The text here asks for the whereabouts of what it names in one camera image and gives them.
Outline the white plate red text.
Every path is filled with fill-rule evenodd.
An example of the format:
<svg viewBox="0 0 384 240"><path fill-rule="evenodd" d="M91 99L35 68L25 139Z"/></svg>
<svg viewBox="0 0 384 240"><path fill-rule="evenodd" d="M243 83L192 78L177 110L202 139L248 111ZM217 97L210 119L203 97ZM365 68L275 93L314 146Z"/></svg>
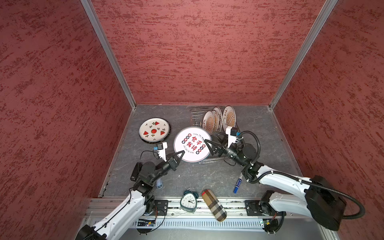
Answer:
<svg viewBox="0 0 384 240"><path fill-rule="evenodd" d="M184 151L182 160L188 163L196 163L206 159L210 154L211 135L199 127L187 127L181 130L174 139L174 151Z"/></svg>

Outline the white plate red dots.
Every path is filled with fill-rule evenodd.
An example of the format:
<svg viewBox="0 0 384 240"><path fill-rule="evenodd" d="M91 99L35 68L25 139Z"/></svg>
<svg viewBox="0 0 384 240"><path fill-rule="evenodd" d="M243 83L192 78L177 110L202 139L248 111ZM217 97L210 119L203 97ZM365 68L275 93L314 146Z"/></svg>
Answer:
<svg viewBox="0 0 384 240"><path fill-rule="evenodd" d="M217 114L217 120L218 120L218 124L217 124L217 129L216 129L216 132L220 132L222 130L222 126L223 126L223 115L222 115L222 111L219 107L214 107L213 108L213 111L216 112Z"/></svg>

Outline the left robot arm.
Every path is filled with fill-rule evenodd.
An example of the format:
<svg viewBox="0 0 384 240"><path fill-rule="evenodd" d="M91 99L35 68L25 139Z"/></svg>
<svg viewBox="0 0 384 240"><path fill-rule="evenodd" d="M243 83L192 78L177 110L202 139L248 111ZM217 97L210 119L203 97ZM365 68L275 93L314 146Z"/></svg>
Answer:
<svg viewBox="0 0 384 240"><path fill-rule="evenodd" d="M118 240L129 227L145 213L154 210L153 195L156 181L165 176L168 171L175 171L182 161L185 151L179 151L166 156L165 161L158 165L146 162L140 165L138 179L128 197L109 215L93 226L83 226L77 240Z"/></svg>

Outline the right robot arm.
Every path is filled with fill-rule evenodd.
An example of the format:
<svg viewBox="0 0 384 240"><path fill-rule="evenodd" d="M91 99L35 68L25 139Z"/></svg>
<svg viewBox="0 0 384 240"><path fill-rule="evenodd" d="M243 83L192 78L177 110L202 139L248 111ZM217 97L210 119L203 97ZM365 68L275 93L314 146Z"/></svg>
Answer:
<svg viewBox="0 0 384 240"><path fill-rule="evenodd" d="M251 131L230 130L215 142L205 140L212 155L225 156L243 167L242 175L250 184L272 186L283 194L267 191L259 201L264 215L295 213L311 217L322 227L338 231L342 220L362 218L366 209L354 197L335 190L323 177L294 176L275 170L261 162L261 143Z"/></svg>

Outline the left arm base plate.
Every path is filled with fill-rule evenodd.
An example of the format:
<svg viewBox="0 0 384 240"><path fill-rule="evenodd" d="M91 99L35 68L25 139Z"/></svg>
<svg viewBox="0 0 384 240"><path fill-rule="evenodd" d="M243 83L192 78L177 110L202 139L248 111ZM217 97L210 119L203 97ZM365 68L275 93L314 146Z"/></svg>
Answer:
<svg viewBox="0 0 384 240"><path fill-rule="evenodd" d="M147 202L144 216L165 216L168 211L169 200L150 200Z"/></svg>

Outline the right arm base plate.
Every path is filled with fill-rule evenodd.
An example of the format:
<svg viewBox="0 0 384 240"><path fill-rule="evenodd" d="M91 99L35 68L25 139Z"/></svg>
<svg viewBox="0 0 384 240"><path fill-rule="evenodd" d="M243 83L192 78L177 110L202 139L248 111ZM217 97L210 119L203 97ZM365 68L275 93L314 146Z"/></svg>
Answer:
<svg viewBox="0 0 384 240"><path fill-rule="evenodd" d="M245 209L247 212L247 216L270 216L270 217L281 217L285 216L283 212L277 212L272 206L260 200L245 200Z"/></svg>

